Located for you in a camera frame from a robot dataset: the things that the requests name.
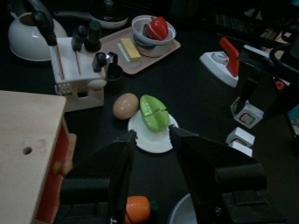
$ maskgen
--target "wooden cabinet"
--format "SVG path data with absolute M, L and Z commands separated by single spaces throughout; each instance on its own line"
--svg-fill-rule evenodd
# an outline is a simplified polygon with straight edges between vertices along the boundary
M 53 221 L 76 143 L 64 105 L 63 96 L 0 91 L 1 224 Z

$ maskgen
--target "yellow butter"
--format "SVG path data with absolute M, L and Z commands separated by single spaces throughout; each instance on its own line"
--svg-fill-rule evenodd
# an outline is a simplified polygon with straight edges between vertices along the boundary
M 129 58 L 129 61 L 137 61 L 141 59 L 141 55 L 139 54 L 135 44 L 131 40 L 131 38 L 121 38 L 120 39 L 123 47 L 125 49 L 125 54 Z

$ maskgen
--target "brown egg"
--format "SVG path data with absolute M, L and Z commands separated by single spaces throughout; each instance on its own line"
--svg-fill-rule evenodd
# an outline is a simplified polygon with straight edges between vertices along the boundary
M 128 119 L 137 111 L 139 100 L 131 93 L 121 94 L 113 104 L 113 116 L 119 120 Z

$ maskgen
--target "white container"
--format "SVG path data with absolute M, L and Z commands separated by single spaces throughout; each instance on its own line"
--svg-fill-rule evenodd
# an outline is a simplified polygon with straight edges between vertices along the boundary
M 144 28 L 152 21 L 152 16 L 143 15 L 135 17 L 132 20 L 132 29 L 133 29 L 133 41 L 135 47 L 140 54 L 147 57 L 160 57 L 167 53 L 173 41 L 176 31 L 172 25 L 167 22 L 168 26 L 168 36 L 164 40 L 155 40 L 144 36 Z
M 167 224 L 197 224 L 189 194 L 187 194 L 175 205 Z
M 53 32 L 57 38 L 67 38 L 60 23 L 53 21 Z M 49 61 L 51 52 L 45 39 L 40 34 L 37 27 L 33 25 L 32 13 L 24 13 L 13 20 L 8 29 L 8 41 L 13 54 L 29 61 Z

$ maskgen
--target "white kettle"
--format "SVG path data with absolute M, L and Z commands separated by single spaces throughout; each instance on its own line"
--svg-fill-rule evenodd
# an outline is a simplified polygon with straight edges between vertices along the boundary
M 35 11 L 41 11 L 51 22 L 57 38 L 67 38 L 60 23 L 52 19 L 51 13 L 39 0 L 27 0 Z M 9 1 L 11 14 L 15 18 L 8 29 L 8 41 L 13 54 L 23 60 L 49 61 L 49 47 L 37 27 L 33 25 L 32 13 L 25 11 L 23 0 Z

